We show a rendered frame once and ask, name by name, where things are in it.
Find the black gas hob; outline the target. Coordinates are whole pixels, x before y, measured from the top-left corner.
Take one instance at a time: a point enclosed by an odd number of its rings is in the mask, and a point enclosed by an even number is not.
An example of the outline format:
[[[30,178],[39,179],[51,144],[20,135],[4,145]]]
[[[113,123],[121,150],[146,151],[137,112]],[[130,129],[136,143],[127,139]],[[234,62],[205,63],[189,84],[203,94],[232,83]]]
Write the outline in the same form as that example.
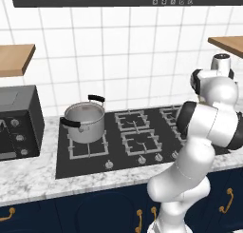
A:
[[[179,152],[185,137],[176,127],[178,105],[146,109],[122,110],[105,115],[104,135],[91,144],[79,144],[69,138],[64,126],[59,126],[56,177],[58,179],[113,170],[171,163],[175,150]],[[156,154],[163,157],[155,160]],[[140,165],[138,158],[146,159]],[[111,169],[105,167],[110,160]]]

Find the navy cupboard door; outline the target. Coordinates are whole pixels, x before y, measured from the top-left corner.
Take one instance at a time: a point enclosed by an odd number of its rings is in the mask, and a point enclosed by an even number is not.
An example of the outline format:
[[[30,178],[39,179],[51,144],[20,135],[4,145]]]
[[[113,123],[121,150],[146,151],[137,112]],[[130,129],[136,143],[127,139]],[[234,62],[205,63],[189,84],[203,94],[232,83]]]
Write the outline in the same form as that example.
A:
[[[62,233],[54,202],[0,207],[0,233]]]
[[[187,225],[194,233],[231,233],[243,229],[243,167],[212,172],[207,177],[210,194],[187,211]],[[223,214],[218,209],[230,200],[226,193],[229,187],[234,191],[234,200]]]
[[[142,210],[146,216],[146,184],[66,196],[55,200],[63,233],[135,233]]]

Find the black toaster oven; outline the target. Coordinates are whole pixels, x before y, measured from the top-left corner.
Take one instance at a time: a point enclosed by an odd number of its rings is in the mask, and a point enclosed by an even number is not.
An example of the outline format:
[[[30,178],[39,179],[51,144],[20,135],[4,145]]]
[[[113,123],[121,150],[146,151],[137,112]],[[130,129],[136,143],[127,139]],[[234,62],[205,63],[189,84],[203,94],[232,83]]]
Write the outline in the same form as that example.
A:
[[[10,123],[17,119],[20,125]],[[45,122],[36,86],[0,87],[0,161],[38,157]],[[16,135],[25,137],[16,141]],[[28,155],[21,155],[27,149]]]

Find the wooden wall shelf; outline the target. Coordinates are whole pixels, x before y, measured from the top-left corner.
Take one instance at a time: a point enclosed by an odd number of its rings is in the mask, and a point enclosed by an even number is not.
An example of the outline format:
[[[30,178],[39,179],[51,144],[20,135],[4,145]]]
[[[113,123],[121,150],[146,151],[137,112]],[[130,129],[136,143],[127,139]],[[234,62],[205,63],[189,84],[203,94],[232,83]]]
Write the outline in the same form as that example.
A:
[[[35,50],[34,44],[0,46],[0,77],[23,76]]]
[[[243,59],[243,36],[209,37],[208,42]]]

